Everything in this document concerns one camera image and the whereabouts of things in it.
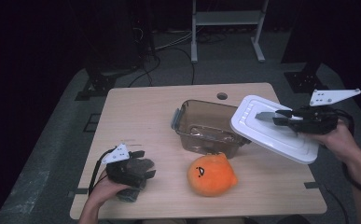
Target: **wooden table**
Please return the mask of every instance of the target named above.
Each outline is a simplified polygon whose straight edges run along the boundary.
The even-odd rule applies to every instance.
[[[225,93],[226,100],[219,100]],[[129,151],[144,150],[155,162],[154,178],[135,203],[117,198],[104,204],[99,218],[150,219],[168,217],[244,217],[290,214],[322,214],[326,203],[307,165],[251,143],[230,159],[238,184],[215,198],[195,194],[187,183],[187,168],[201,154],[182,148],[171,129],[176,108],[189,99],[238,106],[246,95],[255,94],[278,102],[268,83],[195,85],[113,89],[104,104],[90,147],[79,189],[87,189],[96,161],[108,149],[125,143]],[[87,194],[76,194],[70,211],[78,219]]]

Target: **gray carpet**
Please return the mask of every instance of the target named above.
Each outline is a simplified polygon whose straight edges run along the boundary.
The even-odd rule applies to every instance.
[[[263,32],[260,45],[266,57],[259,63],[250,43],[250,33],[227,34],[215,44],[199,44],[199,62],[194,64],[193,84],[269,82],[282,105],[298,108],[309,102],[306,93],[292,92],[284,72],[300,71],[303,63],[280,64],[289,33]],[[179,38],[178,35],[155,34],[156,46]],[[190,53],[190,45],[176,48]],[[192,67],[187,55],[178,49],[157,53],[160,66],[150,72],[153,86],[191,85]],[[146,70],[157,64],[152,57],[146,59]],[[115,88],[126,88],[142,69],[120,77]],[[322,65],[317,73],[323,84],[331,90],[343,89],[339,76]],[[69,217],[73,192],[87,159],[93,133],[83,132],[90,114],[101,113],[104,97],[91,97],[88,101],[75,101],[82,91],[88,75],[84,69],[75,74],[63,93],[44,132],[25,165],[16,185],[0,211],[0,223],[76,223]],[[147,76],[139,78],[133,87],[148,86]],[[355,139],[361,146],[361,110],[353,99],[335,104],[354,116]],[[355,223],[355,210],[349,183],[344,179],[340,163],[327,150],[321,148],[316,162],[310,165],[316,181],[331,189],[344,205],[350,223]],[[311,223],[344,223],[343,213],[333,197],[321,188],[327,203],[323,215],[305,216]],[[281,217],[253,217],[261,224],[276,223]],[[101,223],[132,223],[106,221]]]

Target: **plush toy face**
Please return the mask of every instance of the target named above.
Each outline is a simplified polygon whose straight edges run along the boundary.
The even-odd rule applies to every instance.
[[[199,157],[188,168],[191,188],[203,196],[218,196],[238,183],[225,154]]]

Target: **dark background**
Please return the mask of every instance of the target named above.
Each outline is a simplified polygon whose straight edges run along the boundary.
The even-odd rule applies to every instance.
[[[141,0],[129,2],[143,4],[138,1]],[[111,2],[119,6],[125,1]],[[251,0],[198,2],[199,10],[209,6],[219,10],[256,9],[262,3]],[[84,67],[86,57],[96,51],[95,47],[114,67],[136,65],[133,59],[143,57],[134,55],[135,46],[116,49],[107,39],[116,36],[111,21],[129,22],[131,17],[116,18],[117,14],[107,11],[106,4],[107,1],[92,0],[0,1],[0,207],[62,92]],[[190,29],[190,0],[152,0],[151,5],[153,29],[160,32]],[[104,20],[106,16],[110,21],[103,25],[97,18]],[[264,30],[291,27],[294,30],[284,55],[285,62],[317,58],[339,73],[349,88],[361,89],[361,1],[271,0]],[[119,54],[129,57],[128,60],[122,61]],[[361,106],[361,95],[357,99]]]

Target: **stuffed pumpkin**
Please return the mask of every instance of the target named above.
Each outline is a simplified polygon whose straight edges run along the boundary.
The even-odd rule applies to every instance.
[[[219,196],[238,183],[224,153],[199,157],[188,168],[191,188],[202,196]]]

